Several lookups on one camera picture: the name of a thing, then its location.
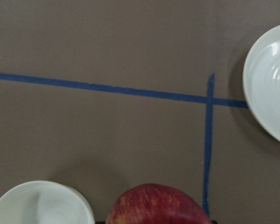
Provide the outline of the red yellow apple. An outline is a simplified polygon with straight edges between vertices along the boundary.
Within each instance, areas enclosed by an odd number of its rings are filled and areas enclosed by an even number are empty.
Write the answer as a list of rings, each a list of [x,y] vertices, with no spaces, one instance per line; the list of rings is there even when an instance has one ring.
[[[201,206],[184,192],[160,184],[125,191],[114,203],[107,224],[211,224]]]

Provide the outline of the white round plate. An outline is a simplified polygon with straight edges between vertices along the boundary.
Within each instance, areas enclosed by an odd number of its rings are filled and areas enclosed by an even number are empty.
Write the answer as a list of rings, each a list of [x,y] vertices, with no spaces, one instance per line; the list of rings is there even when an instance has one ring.
[[[280,142],[280,25],[264,33],[249,50],[243,90],[255,119]]]

